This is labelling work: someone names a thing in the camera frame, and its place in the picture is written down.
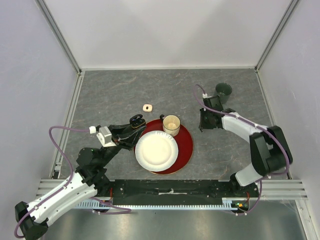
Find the pink earbud charging case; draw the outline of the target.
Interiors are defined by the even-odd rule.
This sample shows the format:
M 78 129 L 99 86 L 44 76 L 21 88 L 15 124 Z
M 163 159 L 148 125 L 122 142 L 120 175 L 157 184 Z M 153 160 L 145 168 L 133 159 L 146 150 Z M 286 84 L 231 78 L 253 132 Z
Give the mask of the pink earbud charging case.
M 142 110 L 146 113 L 150 113 L 153 111 L 153 106 L 151 104 L 144 104 Z

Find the black earbud charging case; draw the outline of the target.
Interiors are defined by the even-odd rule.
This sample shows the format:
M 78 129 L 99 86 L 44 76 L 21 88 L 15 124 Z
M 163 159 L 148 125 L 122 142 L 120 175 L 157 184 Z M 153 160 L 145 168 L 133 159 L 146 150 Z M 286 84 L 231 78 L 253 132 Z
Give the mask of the black earbud charging case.
M 129 119 L 129 124 L 133 129 L 140 128 L 146 125 L 146 120 L 143 118 L 142 114 L 136 114 Z

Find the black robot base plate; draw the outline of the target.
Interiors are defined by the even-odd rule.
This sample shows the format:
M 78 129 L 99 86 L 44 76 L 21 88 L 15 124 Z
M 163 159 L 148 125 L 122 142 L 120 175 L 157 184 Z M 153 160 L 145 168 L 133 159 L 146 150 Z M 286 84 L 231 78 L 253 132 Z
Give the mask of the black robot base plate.
M 255 198 L 258 187 L 237 186 L 230 181 L 213 179 L 116 179 L 109 183 L 107 196 L 112 199 L 160 195 L 212 196 L 214 198 Z

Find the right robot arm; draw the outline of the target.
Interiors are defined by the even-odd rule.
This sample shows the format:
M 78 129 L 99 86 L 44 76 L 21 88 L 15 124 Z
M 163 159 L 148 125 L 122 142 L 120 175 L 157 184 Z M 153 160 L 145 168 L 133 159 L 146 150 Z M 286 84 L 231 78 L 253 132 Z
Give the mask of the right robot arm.
M 288 170 L 293 157 L 282 129 L 254 123 L 231 108 L 224 109 L 218 96 L 202 94 L 199 129 L 222 129 L 249 143 L 251 163 L 230 176 L 229 191 L 242 196 L 247 186 L 280 170 Z

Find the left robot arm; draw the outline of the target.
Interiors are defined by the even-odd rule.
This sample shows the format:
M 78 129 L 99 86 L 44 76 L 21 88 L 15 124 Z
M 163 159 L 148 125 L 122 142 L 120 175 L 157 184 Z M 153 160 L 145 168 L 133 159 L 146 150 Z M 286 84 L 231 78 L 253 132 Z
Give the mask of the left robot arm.
M 32 202 L 21 201 L 14 207 L 17 221 L 15 237 L 37 240 L 54 221 L 78 203 L 95 196 L 106 196 L 111 182 L 106 176 L 105 166 L 120 150 L 131 151 L 146 127 L 146 121 L 141 115 L 136 115 L 128 124 L 81 129 L 82 133 L 96 134 L 101 148 L 82 148 L 77 168 L 70 169 L 70 175 L 63 183 Z

